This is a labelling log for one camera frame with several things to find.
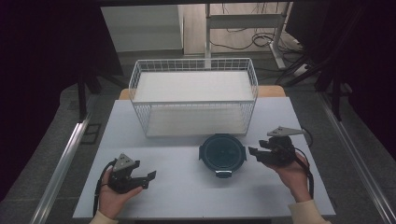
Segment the wrist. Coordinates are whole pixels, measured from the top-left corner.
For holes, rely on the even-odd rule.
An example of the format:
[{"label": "wrist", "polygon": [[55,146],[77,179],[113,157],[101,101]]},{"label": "wrist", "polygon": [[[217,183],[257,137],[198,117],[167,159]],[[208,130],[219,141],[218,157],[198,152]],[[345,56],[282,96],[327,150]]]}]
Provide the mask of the wrist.
[{"label": "wrist", "polygon": [[309,195],[308,189],[293,189],[290,192],[294,198],[294,201],[297,203],[304,203],[312,200],[311,195]]}]

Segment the round black device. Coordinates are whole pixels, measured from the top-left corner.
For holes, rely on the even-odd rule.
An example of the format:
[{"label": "round black device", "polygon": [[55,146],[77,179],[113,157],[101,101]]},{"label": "round black device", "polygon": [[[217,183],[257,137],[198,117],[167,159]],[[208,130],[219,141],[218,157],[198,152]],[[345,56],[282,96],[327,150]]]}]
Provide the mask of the round black device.
[{"label": "round black device", "polygon": [[199,147],[199,159],[216,172],[219,178],[227,178],[247,159],[245,147],[227,133],[217,133]]}]

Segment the wire mesh basket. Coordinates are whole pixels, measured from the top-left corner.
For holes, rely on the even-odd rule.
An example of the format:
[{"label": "wire mesh basket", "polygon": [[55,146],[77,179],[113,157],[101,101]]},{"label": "wire mesh basket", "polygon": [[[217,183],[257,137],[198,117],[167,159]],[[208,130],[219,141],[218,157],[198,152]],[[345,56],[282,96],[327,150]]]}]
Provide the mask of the wire mesh basket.
[{"label": "wire mesh basket", "polygon": [[258,88],[250,59],[140,60],[129,94],[146,136],[245,135]]}]

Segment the floor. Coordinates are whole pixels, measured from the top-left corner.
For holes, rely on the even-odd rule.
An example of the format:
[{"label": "floor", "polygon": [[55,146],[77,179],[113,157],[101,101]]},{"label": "floor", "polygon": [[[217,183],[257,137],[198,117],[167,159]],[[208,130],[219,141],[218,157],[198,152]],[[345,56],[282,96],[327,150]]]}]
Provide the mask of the floor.
[{"label": "floor", "polygon": [[[285,42],[285,46],[289,44],[288,47],[293,47],[292,41],[285,40]],[[213,57],[251,58],[260,85],[273,85],[282,74],[277,70],[268,48],[261,48],[260,51],[249,50],[227,53],[222,53],[221,50],[217,51],[215,48],[213,50]],[[288,61],[293,62],[299,57],[299,54],[287,53],[284,56]],[[134,62],[138,59],[190,57],[202,57],[202,53],[199,51],[192,54],[181,54],[181,52],[174,51],[122,53],[120,54],[120,61],[124,76],[116,78],[128,83]],[[284,80],[290,78],[292,78],[292,75],[284,77]],[[102,77],[99,77],[99,81],[103,90],[97,96],[90,125],[78,146],[62,187],[44,223],[89,222],[89,220],[73,219],[72,216],[106,128],[108,116],[121,91],[121,87]],[[320,101],[320,93],[314,89],[315,81],[316,77],[308,78],[293,87],[285,88],[285,92],[291,99],[301,125],[312,133],[312,137],[307,135],[306,140],[308,143],[312,143],[311,153],[315,158],[321,178],[337,214],[335,217],[326,218],[332,223],[384,223],[371,195],[363,185],[352,159],[326,114]],[[341,116],[343,118],[342,124],[347,129],[356,148],[359,149],[366,166],[384,192],[391,207],[395,207],[395,161],[355,114],[347,102],[347,96],[341,99]],[[64,148],[77,120],[78,93],[77,86],[74,85],[63,91],[61,105],[46,135],[7,197],[0,203],[0,223],[28,223],[32,219],[52,173],[63,155]],[[134,222],[122,220],[120,223]],[[291,223],[291,219],[289,217],[278,217],[274,218],[272,223]]]}]

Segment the human hand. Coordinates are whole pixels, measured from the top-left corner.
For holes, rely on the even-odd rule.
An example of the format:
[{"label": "human hand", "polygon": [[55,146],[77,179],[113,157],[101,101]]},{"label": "human hand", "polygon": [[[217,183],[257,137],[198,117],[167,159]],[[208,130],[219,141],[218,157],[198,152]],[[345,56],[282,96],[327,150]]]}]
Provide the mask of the human hand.
[{"label": "human hand", "polygon": [[99,211],[106,217],[115,219],[125,203],[140,193],[143,188],[131,189],[124,194],[117,193],[107,185],[112,170],[112,168],[107,170],[102,178],[102,187],[99,193]]},{"label": "human hand", "polygon": [[[308,166],[307,160],[302,155],[300,155],[300,153],[296,152],[296,156],[306,166]],[[294,197],[294,200],[297,203],[312,200],[308,191],[306,172],[303,167],[301,167],[301,165],[298,164],[296,161],[288,166],[282,167],[270,164],[264,165],[273,169],[279,174],[279,177],[282,180],[283,184],[290,189],[291,195]]]}]

